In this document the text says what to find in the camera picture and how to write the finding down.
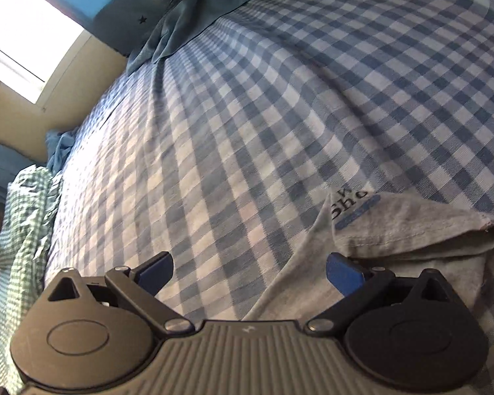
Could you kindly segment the grey printed pants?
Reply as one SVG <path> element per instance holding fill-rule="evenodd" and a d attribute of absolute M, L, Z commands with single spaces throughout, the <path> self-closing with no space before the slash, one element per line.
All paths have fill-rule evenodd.
<path fill-rule="evenodd" d="M 331 189 L 301 246 L 247 313 L 248 320 L 311 317 L 343 298 L 326 278 L 332 252 L 398 277 L 439 270 L 468 308 L 494 250 L 494 216 L 408 194 Z"/>

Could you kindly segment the green white checked pillow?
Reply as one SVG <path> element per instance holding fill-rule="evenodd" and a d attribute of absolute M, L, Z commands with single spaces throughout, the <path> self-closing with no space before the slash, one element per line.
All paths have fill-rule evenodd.
<path fill-rule="evenodd" d="M 33 165 L 8 185 L 0 231 L 0 387 L 10 394 L 23 386 L 11 341 L 43 291 L 61 181 L 60 175 Z"/>

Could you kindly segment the small blue cloth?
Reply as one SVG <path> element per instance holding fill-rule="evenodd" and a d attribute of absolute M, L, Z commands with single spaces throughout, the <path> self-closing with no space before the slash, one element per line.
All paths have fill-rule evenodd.
<path fill-rule="evenodd" d="M 46 133 L 45 144 L 48 155 L 46 167 L 53 175 L 63 169 L 75 144 L 78 130 L 79 127 L 68 131 L 52 129 Z"/>

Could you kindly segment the blue white checked bedsheet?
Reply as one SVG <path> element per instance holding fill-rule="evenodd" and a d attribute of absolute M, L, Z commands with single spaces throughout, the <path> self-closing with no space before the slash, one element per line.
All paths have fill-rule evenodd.
<path fill-rule="evenodd" d="M 252 0 L 80 127 L 45 277 L 166 250 L 159 298 L 248 320 L 331 189 L 494 216 L 494 0 Z M 474 307 L 494 394 L 494 250 Z"/>

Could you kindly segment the white window frame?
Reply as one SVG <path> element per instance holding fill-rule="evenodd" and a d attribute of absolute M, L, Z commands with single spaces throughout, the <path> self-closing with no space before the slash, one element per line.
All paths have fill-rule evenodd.
<path fill-rule="evenodd" d="M 36 104 L 90 37 L 45 0 L 0 0 L 0 82 Z"/>

